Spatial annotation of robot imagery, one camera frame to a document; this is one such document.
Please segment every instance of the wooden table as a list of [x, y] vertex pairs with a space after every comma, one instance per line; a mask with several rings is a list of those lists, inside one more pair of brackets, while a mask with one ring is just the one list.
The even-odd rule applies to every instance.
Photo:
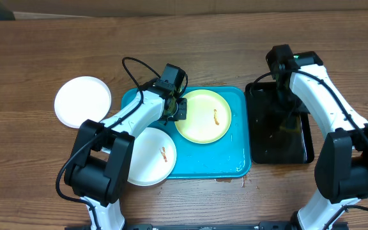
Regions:
[[[66, 81], [102, 79], [111, 89], [114, 114], [134, 86], [121, 66], [124, 56], [159, 72], [166, 63], [180, 66], [191, 86], [244, 89], [268, 71], [266, 53], [283, 43], [294, 52], [316, 51], [337, 88], [368, 119], [368, 11], [0, 22], [0, 229], [89, 222], [85, 206], [60, 199], [54, 188], [77, 133], [54, 114], [54, 97]], [[139, 82], [153, 77], [128, 65]], [[323, 139], [313, 119], [310, 124], [317, 158]], [[230, 183], [130, 185], [121, 209], [130, 223], [157, 225], [288, 220], [316, 189], [315, 163], [253, 164], [248, 175]], [[368, 206], [368, 199], [360, 204]], [[354, 210], [342, 219], [352, 229], [368, 229], [366, 212]]]

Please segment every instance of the black tray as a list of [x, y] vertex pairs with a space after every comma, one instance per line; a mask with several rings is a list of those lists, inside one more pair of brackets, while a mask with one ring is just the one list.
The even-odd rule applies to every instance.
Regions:
[[314, 160], [311, 130], [306, 113], [273, 112], [277, 101], [275, 82], [258, 82], [245, 88], [251, 157], [259, 164], [307, 164]]

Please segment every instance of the cable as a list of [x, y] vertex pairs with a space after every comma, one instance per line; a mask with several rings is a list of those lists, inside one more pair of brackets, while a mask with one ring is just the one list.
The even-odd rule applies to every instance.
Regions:
[[[362, 132], [362, 130], [358, 127], [358, 125], [353, 121], [353, 118], [351, 117], [351, 115], [347, 112], [347, 110], [344, 108], [342, 102], [339, 100], [339, 98], [337, 97], [337, 95], [335, 94], [335, 92], [331, 89], [331, 87], [326, 84], [323, 80], [317, 78], [316, 76], [307, 73], [307, 72], [303, 72], [300, 70], [288, 70], [288, 72], [293, 72], [293, 73], [299, 73], [302, 75], [305, 75], [307, 77], [310, 77], [311, 79], [314, 79], [315, 81], [317, 81], [319, 84], [321, 84], [323, 87], [325, 87], [327, 89], [327, 91], [330, 93], [330, 95], [333, 97], [333, 99], [336, 101], [337, 105], [339, 106], [340, 110], [343, 112], [343, 114], [345, 115], [346, 119], [349, 121], [350, 125], [353, 126], [353, 128], [355, 128], [355, 130], [360, 134], [361, 138], [365, 141], [367, 147], [368, 147], [368, 138], [365, 136], [365, 134]], [[272, 72], [270, 73], [266, 73], [260, 77], [258, 77], [254, 83], [252, 83], [252, 87], [251, 89], [253, 89], [254, 85], [260, 81], [261, 79], [263, 79], [266, 76], [271, 75]], [[355, 209], [359, 209], [359, 210], [363, 210], [363, 211], [368, 211], [368, 207], [364, 207], [364, 206], [360, 206], [360, 205], [344, 205], [342, 206], [342, 208], [340, 208], [335, 215], [325, 224], [323, 230], [327, 230], [330, 226], [330, 224], [332, 224], [333, 222], [335, 222], [339, 216], [341, 215], [342, 212], [347, 211], [349, 208], [355, 208]]]
[[59, 197], [67, 200], [67, 201], [72, 201], [72, 202], [76, 202], [76, 203], [82, 203], [85, 204], [87, 206], [89, 206], [89, 210], [92, 211], [93, 214], [93, 220], [95, 222], [95, 226], [98, 230], [101, 230], [101, 227], [99, 225], [98, 219], [97, 219], [97, 214], [96, 214], [96, 210], [95, 207], [89, 202], [89, 201], [85, 201], [83, 199], [77, 199], [77, 198], [73, 198], [73, 197], [69, 197], [67, 195], [64, 195], [60, 189], [60, 182], [61, 182], [61, 178], [62, 175], [65, 171], [65, 169], [68, 167], [68, 165], [70, 164], [70, 162], [84, 149], [86, 149], [88, 146], [90, 146], [91, 144], [94, 144], [97, 140], [99, 140], [100, 138], [102, 138], [104, 136], [104, 134], [106, 134], [107, 132], [109, 132], [112, 128], [114, 128], [115, 126], [117, 126], [118, 124], [120, 124], [122, 121], [124, 121], [127, 117], [129, 117], [130, 115], [132, 115], [143, 103], [143, 99], [144, 99], [144, 95], [143, 92], [140, 88], [139, 83], [134, 79], [133, 75], [130, 73], [130, 71], [128, 70], [125, 61], [126, 60], [132, 60], [132, 61], [136, 61], [142, 65], [144, 65], [145, 67], [147, 67], [149, 70], [151, 70], [155, 75], [157, 75], [157, 77], [161, 78], [160, 74], [158, 74], [154, 69], [152, 69], [152, 67], [148, 66], [146, 63], [134, 58], [134, 57], [124, 57], [121, 60], [121, 64], [123, 65], [123, 68], [125, 69], [126, 73], [130, 76], [130, 78], [133, 80], [134, 84], [137, 86], [137, 88], [139, 89], [140, 92], [140, 101], [139, 103], [131, 110], [129, 111], [127, 114], [125, 114], [123, 117], [119, 118], [115, 123], [109, 125], [108, 127], [106, 127], [104, 129], [103, 132], [100, 132], [98, 135], [96, 135], [94, 138], [92, 138], [90, 141], [88, 141], [85, 145], [83, 145], [78, 151], [76, 151], [75, 154], [73, 154], [72, 157], [70, 157], [65, 164], [63, 164], [61, 170], [59, 170], [59, 173], [57, 174], [57, 178], [56, 178], [56, 192], [59, 195]]
[[188, 75], [185, 74], [185, 86], [183, 88], [183, 90], [181, 90], [181, 92], [179, 93], [178, 97], [180, 98], [181, 96], [183, 96], [185, 90], [187, 89], [187, 85], [188, 85]]

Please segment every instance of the yellow plate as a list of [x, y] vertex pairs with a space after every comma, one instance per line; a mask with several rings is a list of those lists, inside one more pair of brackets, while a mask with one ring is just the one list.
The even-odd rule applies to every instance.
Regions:
[[198, 89], [183, 98], [187, 99], [187, 118], [175, 124], [184, 138], [198, 144], [208, 144], [224, 136], [231, 124], [231, 109], [222, 96], [210, 90]]

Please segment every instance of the blue object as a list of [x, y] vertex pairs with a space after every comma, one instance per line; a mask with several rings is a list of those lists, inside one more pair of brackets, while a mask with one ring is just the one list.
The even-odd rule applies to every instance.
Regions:
[[[188, 141], [178, 132], [173, 121], [166, 126], [158, 121], [150, 127], [168, 134], [177, 148], [177, 161], [168, 179], [239, 178], [246, 175], [252, 165], [249, 147], [247, 105], [243, 92], [233, 86], [188, 87], [186, 93], [207, 89], [221, 95], [231, 109], [231, 125], [219, 140], [209, 144]], [[136, 96], [131, 89], [121, 99], [121, 108]]]

